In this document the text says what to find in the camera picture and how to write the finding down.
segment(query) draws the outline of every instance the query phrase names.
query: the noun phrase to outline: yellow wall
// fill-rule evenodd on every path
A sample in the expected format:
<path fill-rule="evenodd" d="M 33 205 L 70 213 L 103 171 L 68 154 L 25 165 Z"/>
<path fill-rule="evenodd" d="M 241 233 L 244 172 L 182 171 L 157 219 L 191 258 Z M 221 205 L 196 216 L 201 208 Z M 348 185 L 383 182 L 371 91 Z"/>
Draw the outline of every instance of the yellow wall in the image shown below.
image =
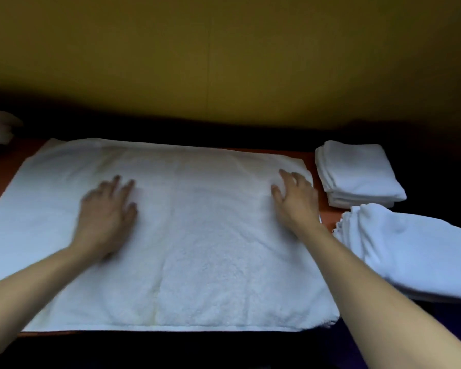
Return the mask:
<path fill-rule="evenodd" d="M 245 124 L 461 124 L 461 0 L 0 0 L 0 89 Z"/>

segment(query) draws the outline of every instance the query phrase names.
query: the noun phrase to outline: orange table surface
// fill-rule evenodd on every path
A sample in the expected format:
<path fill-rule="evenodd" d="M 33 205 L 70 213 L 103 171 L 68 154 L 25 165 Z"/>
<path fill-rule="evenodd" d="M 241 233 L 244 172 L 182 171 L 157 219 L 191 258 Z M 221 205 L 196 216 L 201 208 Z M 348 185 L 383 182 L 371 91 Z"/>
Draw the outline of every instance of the orange table surface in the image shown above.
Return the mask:
<path fill-rule="evenodd" d="M 5 191 L 7 185 L 10 183 L 15 173 L 17 172 L 23 161 L 35 154 L 37 150 L 43 146 L 46 140 L 38 139 L 21 139 L 14 138 L 8 147 L 0 153 L 0 196 Z M 331 231 L 335 228 L 336 223 L 340 220 L 342 213 L 345 210 L 336 209 L 328 205 L 328 199 L 326 193 L 322 188 L 318 171 L 316 170 L 316 164 L 314 162 L 313 152 L 302 152 L 302 151 L 279 151 L 279 150 L 257 150 L 257 149 L 233 149 L 238 151 L 256 152 L 256 153 L 267 153 L 267 154 L 282 154 L 292 158 L 302 159 L 306 164 L 307 169 L 313 175 L 314 187 L 319 192 L 319 205 L 320 215 L 322 222 Z"/>

